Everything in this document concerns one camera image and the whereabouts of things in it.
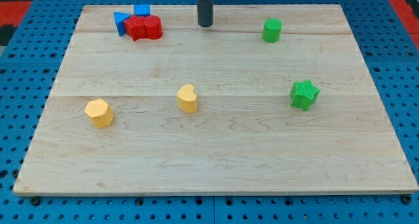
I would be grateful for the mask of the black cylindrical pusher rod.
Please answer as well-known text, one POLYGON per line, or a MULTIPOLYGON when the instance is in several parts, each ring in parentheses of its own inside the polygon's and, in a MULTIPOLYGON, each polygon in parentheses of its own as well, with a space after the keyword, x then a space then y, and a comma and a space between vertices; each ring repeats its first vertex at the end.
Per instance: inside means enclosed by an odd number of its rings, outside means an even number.
POLYGON ((213 0, 197 0, 198 25, 208 28, 213 25, 213 0))

